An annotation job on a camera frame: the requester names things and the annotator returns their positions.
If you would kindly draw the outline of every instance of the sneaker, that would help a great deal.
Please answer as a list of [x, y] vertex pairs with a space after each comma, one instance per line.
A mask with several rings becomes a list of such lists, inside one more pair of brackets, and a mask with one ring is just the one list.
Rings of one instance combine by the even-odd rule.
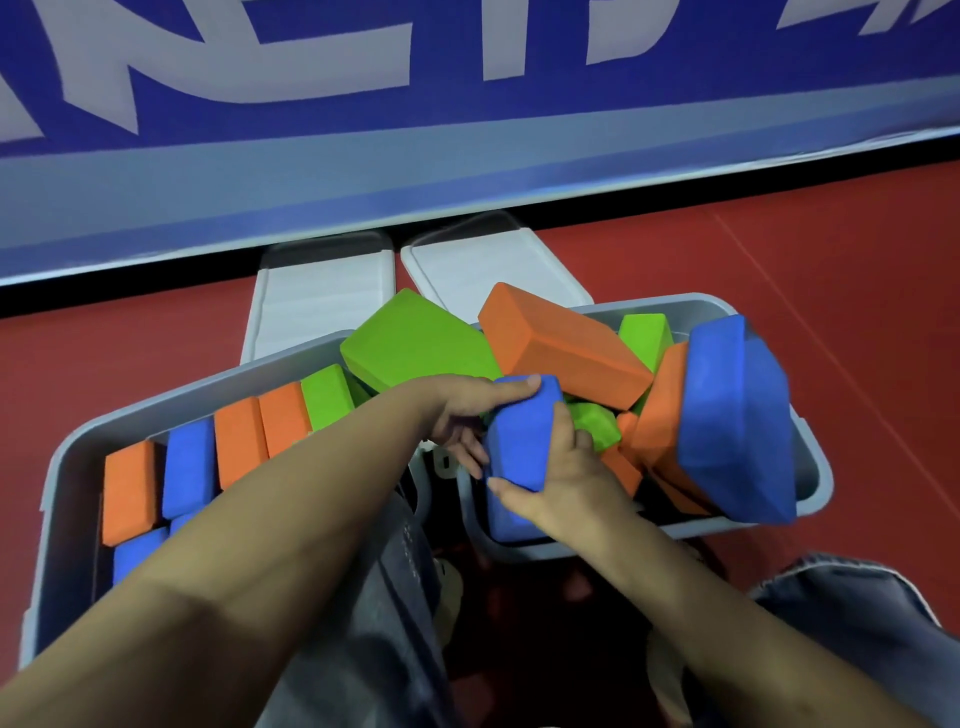
[[446, 559], [434, 559], [433, 566], [440, 578], [440, 603], [433, 616], [433, 628], [440, 648], [453, 639], [453, 628], [460, 616], [460, 602], [464, 598], [464, 577]]

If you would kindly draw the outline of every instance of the plastic storage bin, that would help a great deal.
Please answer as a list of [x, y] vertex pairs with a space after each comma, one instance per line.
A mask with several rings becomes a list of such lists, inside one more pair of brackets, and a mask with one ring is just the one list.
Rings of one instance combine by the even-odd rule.
[[[20, 666], [59, 637], [109, 585], [108, 551], [100, 546], [104, 458], [232, 402], [303, 379], [330, 364], [344, 364], [340, 343], [350, 331], [278, 352], [91, 420], [54, 452], [40, 499], [43, 526], [30, 608], [23, 619]], [[418, 450], [410, 461], [416, 517], [430, 509], [430, 480]]]
[[[736, 313], [733, 307], [714, 296], [702, 293], [687, 293], [679, 296], [662, 296], [654, 299], [636, 299], [617, 303], [585, 305], [573, 310], [601, 321], [614, 331], [620, 321], [629, 313], [662, 313], [666, 315], [673, 332], [673, 339], [680, 343], [686, 341], [690, 330], [704, 321], [712, 321]], [[797, 515], [809, 516], [816, 513], [833, 495], [833, 473], [817, 439], [813, 436], [806, 421], [790, 408], [793, 420], [794, 471], [797, 493]], [[467, 471], [461, 468], [457, 472], [457, 488], [460, 492], [460, 508], [464, 526], [473, 546], [495, 561], [519, 563], [526, 561], [546, 561], [573, 556], [573, 551], [563, 544], [548, 542], [528, 546], [508, 546], [494, 541], [483, 529], [477, 514], [477, 501], [485, 505], [486, 485], [473, 480]], [[664, 532], [674, 539], [688, 539], [706, 536], [710, 533], [746, 528], [751, 523], [738, 523], [726, 518], [702, 518], [692, 521], [671, 523], [663, 526]]]

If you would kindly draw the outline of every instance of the blue foam block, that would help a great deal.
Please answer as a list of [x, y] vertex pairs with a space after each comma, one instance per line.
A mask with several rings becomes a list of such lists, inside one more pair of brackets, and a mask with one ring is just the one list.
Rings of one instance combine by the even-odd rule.
[[534, 541], [545, 538], [546, 534], [516, 513], [503, 507], [500, 498], [487, 488], [487, 524], [494, 541], [501, 544], [515, 544], [518, 541]]
[[113, 550], [113, 586], [147, 560], [167, 540], [166, 526], [147, 531], [135, 539], [125, 541]]
[[177, 531], [183, 528], [190, 519], [196, 516], [200, 511], [194, 511], [193, 513], [186, 513], [182, 516], [177, 516], [172, 521], [170, 521], [170, 535], [173, 536]]
[[690, 332], [677, 460], [731, 519], [797, 518], [786, 374], [743, 316]]
[[[519, 381], [525, 376], [502, 376], [497, 381]], [[487, 476], [506, 478], [527, 490], [543, 490], [546, 461], [550, 454], [554, 402], [563, 401], [555, 376], [541, 377], [540, 389], [529, 400], [500, 407], [492, 414], [484, 448], [490, 456]], [[490, 535], [502, 544], [533, 541], [543, 532], [517, 516], [487, 490], [487, 522]]]
[[163, 518], [199, 511], [216, 490], [216, 445], [213, 418], [170, 430], [163, 472]]
[[[497, 381], [525, 378], [502, 376]], [[563, 400], [557, 378], [544, 375], [540, 389], [529, 400], [507, 404], [493, 412], [484, 440], [490, 456], [490, 475], [506, 478], [530, 491], [543, 490], [553, 429], [553, 406]]]

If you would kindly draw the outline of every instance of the right hand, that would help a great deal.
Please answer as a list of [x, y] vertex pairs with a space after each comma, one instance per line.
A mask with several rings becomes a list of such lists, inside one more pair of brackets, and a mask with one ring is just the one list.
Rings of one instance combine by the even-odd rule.
[[508, 510], [581, 554], [614, 522], [636, 518], [616, 476], [594, 453], [590, 433], [574, 428], [563, 402], [554, 404], [543, 491], [532, 493], [498, 477], [487, 485]]

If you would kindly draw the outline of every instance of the finger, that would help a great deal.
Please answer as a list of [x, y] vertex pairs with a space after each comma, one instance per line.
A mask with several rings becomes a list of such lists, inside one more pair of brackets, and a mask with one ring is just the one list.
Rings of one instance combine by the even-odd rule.
[[477, 480], [483, 477], [483, 468], [481, 468], [477, 461], [473, 459], [473, 456], [467, 452], [467, 449], [463, 446], [463, 443], [456, 443], [455, 445], [450, 445], [446, 449], [451, 455], [453, 455], [457, 462], [460, 463], [467, 469], [467, 472], [470, 473]]
[[486, 465], [490, 462], [487, 451], [483, 449], [483, 445], [480, 444], [476, 434], [474, 434], [473, 430], [469, 427], [464, 427], [464, 431], [460, 434], [460, 442], [464, 444], [467, 452], [471, 454], [480, 465]]
[[553, 405], [553, 429], [550, 433], [550, 451], [567, 451], [576, 447], [574, 441], [573, 417], [566, 408], [566, 402], [558, 401]]
[[527, 521], [536, 522], [542, 497], [539, 493], [531, 493], [526, 488], [520, 488], [502, 477], [488, 478], [487, 487], [493, 491], [508, 511], [516, 513]]
[[530, 375], [520, 381], [497, 381], [493, 383], [490, 393], [489, 409], [512, 401], [526, 400], [533, 397], [540, 389], [540, 375]]
[[585, 429], [578, 429], [573, 435], [573, 447], [593, 452], [593, 435]]

